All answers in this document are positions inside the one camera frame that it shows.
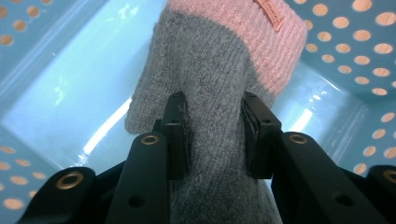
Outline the grey pink sock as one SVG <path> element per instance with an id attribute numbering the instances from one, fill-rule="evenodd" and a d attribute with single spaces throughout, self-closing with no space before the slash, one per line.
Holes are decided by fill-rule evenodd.
<path id="1" fill-rule="evenodd" d="M 168 0 L 125 120 L 151 130 L 167 98 L 187 98 L 191 168 L 171 184 L 171 224 L 281 224 L 266 184 L 248 176 L 242 97 L 283 91 L 307 37 L 285 0 Z"/>

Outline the light blue plastic basket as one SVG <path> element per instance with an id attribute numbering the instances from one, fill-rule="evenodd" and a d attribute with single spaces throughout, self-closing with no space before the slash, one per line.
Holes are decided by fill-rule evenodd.
<path id="1" fill-rule="evenodd" d="M 44 182 L 128 154 L 125 113 L 167 0 L 0 0 L 0 224 Z M 285 0 L 308 38 L 273 110 L 341 167 L 396 166 L 396 0 Z"/>

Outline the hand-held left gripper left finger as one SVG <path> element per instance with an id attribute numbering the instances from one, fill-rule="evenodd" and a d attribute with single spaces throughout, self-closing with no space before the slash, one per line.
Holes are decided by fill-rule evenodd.
<path id="1" fill-rule="evenodd" d="M 189 171 L 186 116 L 186 97 L 182 91 L 175 92 L 168 97 L 163 116 L 153 127 L 154 132 L 162 133 L 167 140 L 170 180 L 181 180 Z"/>

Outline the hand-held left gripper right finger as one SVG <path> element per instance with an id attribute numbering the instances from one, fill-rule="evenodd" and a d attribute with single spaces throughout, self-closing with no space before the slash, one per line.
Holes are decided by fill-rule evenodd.
<path id="1" fill-rule="evenodd" d="M 254 179 L 273 175 L 271 151 L 281 133 L 281 122 L 261 98 L 244 92 L 242 114 L 245 123 L 247 173 Z"/>

